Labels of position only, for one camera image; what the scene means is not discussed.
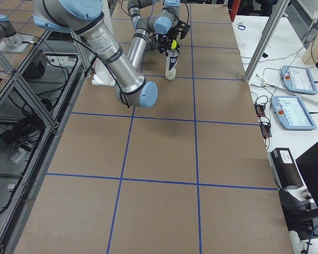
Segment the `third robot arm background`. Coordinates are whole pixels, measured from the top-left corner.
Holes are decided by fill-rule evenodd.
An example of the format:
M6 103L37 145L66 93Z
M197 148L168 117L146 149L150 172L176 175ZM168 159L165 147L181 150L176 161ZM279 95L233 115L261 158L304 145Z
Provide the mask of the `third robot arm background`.
M18 34L9 18L0 14L0 51L22 53L29 44L33 44L32 35Z

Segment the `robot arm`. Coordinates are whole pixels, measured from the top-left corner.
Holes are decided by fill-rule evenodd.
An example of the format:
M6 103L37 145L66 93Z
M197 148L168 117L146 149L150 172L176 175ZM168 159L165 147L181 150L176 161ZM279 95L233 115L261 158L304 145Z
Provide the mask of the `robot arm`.
M33 1L34 23L49 31L82 36L116 78L118 100L149 108L156 103L157 85L137 72L104 23L101 1Z
M151 33L158 37L167 35L171 28L177 26L179 20L180 1L164 1L159 14L142 17L140 10L152 6L155 1L129 1L127 5L128 14L135 28L135 34L128 52L128 58L143 53Z

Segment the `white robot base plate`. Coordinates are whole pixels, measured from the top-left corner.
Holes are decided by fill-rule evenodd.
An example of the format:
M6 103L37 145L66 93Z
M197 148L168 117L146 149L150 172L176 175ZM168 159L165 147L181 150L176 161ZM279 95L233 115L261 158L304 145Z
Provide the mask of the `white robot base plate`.
M110 86L114 87L115 81L109 73L107 67L101 62L99 58L96 59L94 67L94 76L92 78L93 86Z

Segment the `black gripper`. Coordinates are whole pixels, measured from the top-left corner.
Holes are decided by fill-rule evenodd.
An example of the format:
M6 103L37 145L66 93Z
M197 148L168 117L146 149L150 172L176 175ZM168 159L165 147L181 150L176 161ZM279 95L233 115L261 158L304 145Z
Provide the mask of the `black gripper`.
M167 46L172 45L172 51L180 51L180 45L175 40L175 32L169 30L167 34L158 35L158 51L160 54L167 54Z

